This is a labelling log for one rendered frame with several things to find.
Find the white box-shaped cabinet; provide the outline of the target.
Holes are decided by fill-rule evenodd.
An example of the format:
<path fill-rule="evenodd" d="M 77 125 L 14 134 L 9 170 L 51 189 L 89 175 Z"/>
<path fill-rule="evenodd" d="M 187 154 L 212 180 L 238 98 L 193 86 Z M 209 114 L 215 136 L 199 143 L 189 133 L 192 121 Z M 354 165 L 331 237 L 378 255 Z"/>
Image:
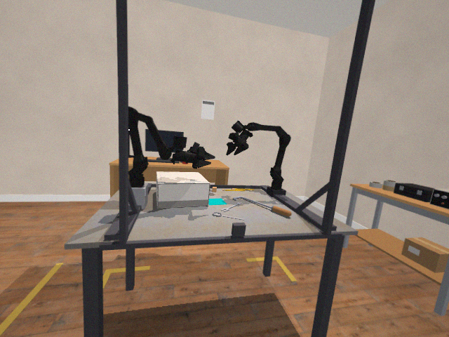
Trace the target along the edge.
<path fill-rule="evenodd" d="M 210 183 L 199 172 L 156 172 L 157 208 L 208 206 Z"/>

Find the grey spoon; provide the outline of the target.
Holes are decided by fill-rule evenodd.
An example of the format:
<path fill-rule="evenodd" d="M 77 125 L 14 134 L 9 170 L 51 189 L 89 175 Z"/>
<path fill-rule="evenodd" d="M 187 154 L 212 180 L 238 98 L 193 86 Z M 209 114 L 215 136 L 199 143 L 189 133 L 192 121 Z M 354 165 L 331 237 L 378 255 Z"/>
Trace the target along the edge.
<path fill-rule="evenodd" d="M 218 212 L 214 212 L 213 215 L 214 215 L 214 216 L 217 216 L 217 217 L 223 216 L 221 213 L 218 213 Z M 228 217 L 228 218 L 230 218 L 230 216 L 223 216 L 223 217 Z"/>

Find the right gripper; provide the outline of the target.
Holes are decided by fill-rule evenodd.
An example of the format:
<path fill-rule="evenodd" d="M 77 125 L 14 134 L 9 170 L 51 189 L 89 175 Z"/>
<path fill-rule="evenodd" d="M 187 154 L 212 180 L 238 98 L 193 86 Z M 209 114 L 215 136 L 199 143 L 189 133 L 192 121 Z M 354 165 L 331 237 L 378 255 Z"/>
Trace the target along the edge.
<path fill-rule="evenodd" d="M 227 143 L 228 150 L 227 150 L 226 155 L 231 154 L 236 149 L 236 147 L 237 147 L 237 149 L 236 149 L 234 155 L 237 155 L 238 153 L 240 153 L 244 150 L 247 150 L 249 148 L 247 141 L 246 141 L 247 140 L 246 137 L 243 135 L 240 135 L 240 136 L 241 136 L 241 139 L 240 139 L 241 142 L 240 141 L 238 142 L 237 140 L 235 140 L 234 143 L 233 142 Z"/>

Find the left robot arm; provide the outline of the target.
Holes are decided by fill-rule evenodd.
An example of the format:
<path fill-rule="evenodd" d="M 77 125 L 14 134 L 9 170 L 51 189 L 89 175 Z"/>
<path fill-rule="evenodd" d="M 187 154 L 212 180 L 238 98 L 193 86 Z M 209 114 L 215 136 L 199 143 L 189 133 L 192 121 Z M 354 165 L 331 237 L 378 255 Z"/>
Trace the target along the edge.
<path fill-rule="evenodd" d="M 179 138 L 180 136 L 173 136 L 173 146 L 170 147 L 165 144 L 161 135 L 155 127 L 153 119 L 150 116 L 146 116 L 144 114 L 139 113 L 136 109 L 132 107 L 128 107 L 128 128 L 130 132 L 130 139 L 133 147 L 133 168 L 128 172 L 129 181 L 131 187 L 142 187 L 145 184 L 145 177 L 143 177 L 143 171 L 147 168 L 149 164 L 147 161 L 147 157 L 144 157 L 142 153 L 142 146 L 140 142 L 140 135 L 138 131 L 138 121 L 145 122 L 149 132 L 151 133 L 160 158 L 167 160 L 170 159 L 173 150 L 175 149 L 175 154 L 173 154 L 173 158 L 171 162 L 175 164 L 175 161 L 184 161 L 185 160 L 185 151 L 181 151 L 186 148 L 187 137 Z M 137 119 L 137 120 L 136 120 Z M 174 147 L 174 148 L 173 148 Z M 178 150 L 177 150 L 178 149 Z M 146 158 L 146 159 L 144 159 Z"/>

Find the dark grey metal frame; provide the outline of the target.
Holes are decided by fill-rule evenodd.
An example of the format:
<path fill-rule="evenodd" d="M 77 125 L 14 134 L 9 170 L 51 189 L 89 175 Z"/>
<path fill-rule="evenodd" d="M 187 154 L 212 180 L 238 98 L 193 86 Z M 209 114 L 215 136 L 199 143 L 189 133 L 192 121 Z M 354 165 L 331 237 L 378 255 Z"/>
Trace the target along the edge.
<path fill-rule="evenodd" d="M 331 234 L 332 231 L 344 158 L 374 5 L 375 0 L 362 0 L 329 183 L 324 185 L 319 191 L 308 198 L 308 200 L 297 207 L 298 211 L 302 211 L 320 196 L 328 192 L 321 226 L 321 231 L 326 234 Z M 130 204 L 133 213 L 139 211 L 128 179 L 127 0 L 116 0 L 116 34 L 119 109 L 119 244 L 126 244 L 128 240 L 128 203 Z"/>

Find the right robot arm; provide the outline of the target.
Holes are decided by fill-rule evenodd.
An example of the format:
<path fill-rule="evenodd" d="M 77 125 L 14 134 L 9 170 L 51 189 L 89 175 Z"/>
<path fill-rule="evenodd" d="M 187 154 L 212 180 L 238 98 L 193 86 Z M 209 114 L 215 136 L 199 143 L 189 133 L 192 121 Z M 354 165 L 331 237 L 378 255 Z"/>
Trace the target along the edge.
<path fill-rule="evenodd" d="M 235 123 L 235 125 L 232 126 L 232 129 L 235 130 L 236 133 L 230 133 L 228 138 L 233 140 L 233 142 L 235 140 L 240 141 L 240 139 L 241 139 L 240 135 L 245 136 L 246 139 L 248 139 L 248 137 L 250 137 L 250 138 L 253 137 L 253 133 L 251 133 L 250 130 L 251 131 L 260 131 L 260 130 L 276 131 L 276 134 L 279 137 L 279 151 L 277 154 L 275 165 L 273 168 L 271 167 L 271 171 L 270 171 L 270 175 L 273 179 L 271 188 L 274 190 L 283 190 L 283 189 L 281 189 L 282 182 L 284 181 L 284 179 L 281 177 L 281 165 L 283 162 L 283 157 L 284 157 L 284 154 L 286 151 L 286 147 L 288 146 L 288 144 L 291 140 L 290 135 L 288 135 L 280 126 L 268 126 L 268 125 L 257 124 L 255 122 L 251 122 L 248 125 L 243 125 L 240 121 L 237 121 Z M 248 131 L 246 129 L 248 129 Z M 279 131 L 279 132 L 277 132 L 277 131 Z M 239 132 L 241 133 L 240 135 L 239 135 Z"/>

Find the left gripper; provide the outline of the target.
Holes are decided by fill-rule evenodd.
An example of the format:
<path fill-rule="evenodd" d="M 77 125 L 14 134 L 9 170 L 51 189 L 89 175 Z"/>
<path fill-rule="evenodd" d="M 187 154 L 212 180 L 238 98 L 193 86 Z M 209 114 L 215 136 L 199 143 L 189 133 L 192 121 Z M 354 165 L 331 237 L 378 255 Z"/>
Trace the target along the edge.
<path fill-rule="evenodd" d="M 197 156 L 198 154 L 198 156 Z M 211 164 L 209 161 L 205 161 L 208 159 L 214 159 L 215 156 L 207 153 L 203 147 L 198 147 L 197 152 L 190 152 L 187 150 L 185 151 L 185 160 L 184 162 L 187 164 L 187 162 L 192 163 L 194 162 L 194 165 L 192 163 L 193 169 L 200 168 L 202 166 L 206 166 Z"/>

